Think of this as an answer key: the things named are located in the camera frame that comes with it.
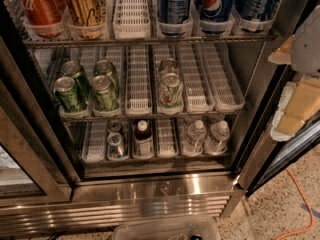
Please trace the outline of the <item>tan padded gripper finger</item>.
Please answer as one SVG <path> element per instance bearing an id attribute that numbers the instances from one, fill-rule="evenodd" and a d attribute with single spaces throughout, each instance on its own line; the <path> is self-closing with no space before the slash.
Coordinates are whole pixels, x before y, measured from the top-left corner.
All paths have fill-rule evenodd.
<path id="1" fill-rule="evenodd" d="M 279 48 L 273 51 L 268 61 L 276 65 L 291 64 L 291 47 L 294 40 L 294 35 L 290 36 Z"/>
<path id="2" fill-rule="evenodd" d="M 287 141 L 320 109 L 320 79 L 288 82 L 283 88 L 270 135 L 275 141 Z"/>

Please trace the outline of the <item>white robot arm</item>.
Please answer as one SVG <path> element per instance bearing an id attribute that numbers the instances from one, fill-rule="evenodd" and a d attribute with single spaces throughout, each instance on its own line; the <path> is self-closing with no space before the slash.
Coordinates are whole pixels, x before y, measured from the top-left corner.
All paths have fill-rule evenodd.
<path id="1" fill-rule="evenodd" d="M 288 82 L 283 88 L 270 131 L 276 141 L 287 141 L 320 109 L 320 6 L 268 61 L 289 65 L 303 74 L 297 83 Z"/>

